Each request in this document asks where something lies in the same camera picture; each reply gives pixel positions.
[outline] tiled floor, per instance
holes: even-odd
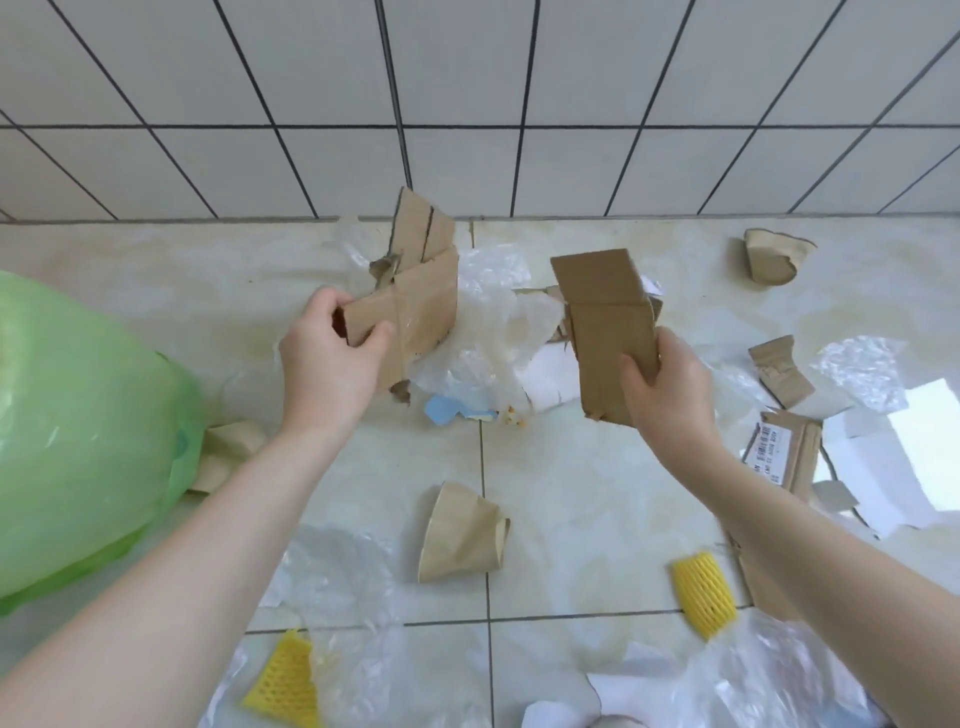
[[[743,276],[737,236],[775,228],[820,245],[802,275],[766,290]],[[370,224],[385,247],[389,226]],[[200,377],[211,417],[278,417],[274,344],[321,283],[358,277],[328,243],[323,223],[274,225],[0,226],[0,267],[41,279],[123,319]],[[663,320],[696,345],[746,346],[797,336],[796,358],[871,333],[909,342],[908,386],[945,376],[960,388],[960,220],[716,219],[461,223],[461,250],[500,243],[525,253],[533,285],[553,282],[551,255],[628,248],[666,290]],[[517,726],[540,698],[585,709],[581,674],[637,640],[689,655],[698,638],[678,614],[666,564],[722,539],[715,519],[658,465],[634,432],[583,418],[570,404],[520,429],[457,421],[436,428],[414,400],[374,402],[311,499],[304,520],[371,532],[392,544],[401,582],[404,715],[478,705],[499,728]],[[814,402],[829,409],[830,399]],[[726,443],[741,449],[756,413],[720,393]],[[829,414],[827,411],[811,414]],[[420,538],[437,486],[464,482],[513,519],[502,571],[417,585]],[[115,579],[186,518],[185,499],[136,553],[0,619],[0,671]],[[880,544],[960,593],[960,517],[903,529]],[[718,557],[737,601],[749,603],[730,561]],[[251,657],[218,725],[266,725],[235,707],[278,632],[284,610],[259,610]]]

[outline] forearm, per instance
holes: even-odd
[[[4,725],[196,725],[342,441],[268,444],[8,675]]]
[[[960,598],[720,448],[672,470],[901,728],[960,724]]]

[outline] green garbage bag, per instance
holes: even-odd
[[[126,554],[192,484],[204,427],[180,365],[0,271],[0,615]]]

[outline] yellow foam fruit net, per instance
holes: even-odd
[[[288,630],[240,704],[296,728],[323,728],[310,680],[312,646],[297,630]]]
[[[701,551],[673,562],[670,575],[686,618],[705,640],[736,619],[730,586],[711,554]]]

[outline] tiled wall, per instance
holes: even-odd
[[[4,0],[15,220],[960,212],[958,0]]]

